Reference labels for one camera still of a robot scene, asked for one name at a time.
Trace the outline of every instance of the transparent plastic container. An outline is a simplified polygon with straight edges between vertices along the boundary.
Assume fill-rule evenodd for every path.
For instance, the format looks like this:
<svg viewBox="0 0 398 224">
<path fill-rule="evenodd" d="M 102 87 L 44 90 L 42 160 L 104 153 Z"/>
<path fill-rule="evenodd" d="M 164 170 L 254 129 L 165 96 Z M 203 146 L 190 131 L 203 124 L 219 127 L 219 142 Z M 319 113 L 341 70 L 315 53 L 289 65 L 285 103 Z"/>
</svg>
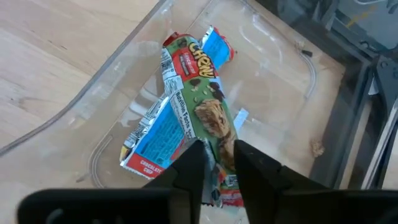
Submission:
<svg viewBox="0 0 398 224">
<path fill-rule="evenodd" d="M 254 1 L 161 0 L 64 110 L 2 149 L 0 219 L 12 222 L 18 202 L 40 189 L 147 183 L 119 153 L 164 92 L 162 43 L 173 31 L 199 39 L 210 25 L 236 49 L 220 77 L 232 116 L 249 112 L 239 138 L 309 176 L 310 142 L 322 138 L 345 67 Z M 313 52 L 312 94 L 300 47 Z"/>
</svg>

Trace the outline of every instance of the barcode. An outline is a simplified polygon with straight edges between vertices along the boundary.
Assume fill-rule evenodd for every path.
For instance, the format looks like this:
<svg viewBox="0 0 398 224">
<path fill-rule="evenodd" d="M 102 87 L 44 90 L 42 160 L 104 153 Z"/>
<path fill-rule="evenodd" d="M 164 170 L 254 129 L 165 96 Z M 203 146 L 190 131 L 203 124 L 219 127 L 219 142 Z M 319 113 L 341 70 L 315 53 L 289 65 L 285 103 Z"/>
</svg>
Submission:
<svg viewBox="0 0 398 224">
<path fill-rule="evenodd" d="M 238 185 L 238 179 L 236 178 L 236 175 L 228 175 L 225 177 L 225 184 L 228 187 L 233 187 Z"/>
</svg>

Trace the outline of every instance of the green wrapper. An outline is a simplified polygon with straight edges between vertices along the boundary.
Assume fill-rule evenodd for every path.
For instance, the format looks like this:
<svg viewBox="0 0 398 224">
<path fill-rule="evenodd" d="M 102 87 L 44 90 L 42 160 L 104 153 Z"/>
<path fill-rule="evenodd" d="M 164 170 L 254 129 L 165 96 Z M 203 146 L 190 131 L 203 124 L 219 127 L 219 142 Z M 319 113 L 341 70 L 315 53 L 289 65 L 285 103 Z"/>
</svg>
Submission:
<svg viewBox="0 0 398 224">
<path fill-rule="evenodd" d="M 187 140 L 201 139 L 211 149 L 214 203 L 227 195 L 227 201 L 240 200 L 233 158 L 237 139 L 232 117 L 224 100 L 221 80 L 196 39 L 187 34 L 171 35 L 162 50 L 162 75 L 165 92 Z"/>
</svg>

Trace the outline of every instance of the chocolate chip granola bar wrapper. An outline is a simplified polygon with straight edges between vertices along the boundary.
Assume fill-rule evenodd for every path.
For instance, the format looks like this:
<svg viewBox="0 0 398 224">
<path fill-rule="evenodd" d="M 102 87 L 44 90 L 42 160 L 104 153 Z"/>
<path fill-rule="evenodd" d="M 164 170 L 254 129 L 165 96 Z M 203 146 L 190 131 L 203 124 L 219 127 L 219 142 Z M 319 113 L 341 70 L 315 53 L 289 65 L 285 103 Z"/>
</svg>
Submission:
<svg viewBox="0 0 398 224">
<path fill-rule="evenodd" d="M 237 134 L 213 62 L 192 36 L 174 33 L 164 42 L 161 69 L 165 92 L 186 139 L 201 139 L 215 158 L 213 203 L 243 204 L 234 174 Z"/>
<path fill-rule="evenodd" d="M 213 26 L 199 43 L 216 70 L 233 58 L 234 50 L 226 37 Z M 169 97 L 163 94 L 125 140 L 119 160 L 123 168 L 153 179 L 177 158 L 182 144 L 182 129 L 171 109 Z"/>
</svg>

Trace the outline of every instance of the wood grain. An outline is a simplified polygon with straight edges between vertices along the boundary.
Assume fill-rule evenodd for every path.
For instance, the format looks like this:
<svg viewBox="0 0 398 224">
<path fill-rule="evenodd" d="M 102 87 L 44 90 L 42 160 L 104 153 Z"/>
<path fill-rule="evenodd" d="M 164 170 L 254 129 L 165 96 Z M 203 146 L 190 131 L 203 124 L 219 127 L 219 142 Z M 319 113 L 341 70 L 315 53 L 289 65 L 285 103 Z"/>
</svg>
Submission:
<svg viewBox="0 0 398 224">
<path fill-rule="evenodd" d="M 156 2 L 0 0 L 0 147 L 60 111 Z"/>
</svg>

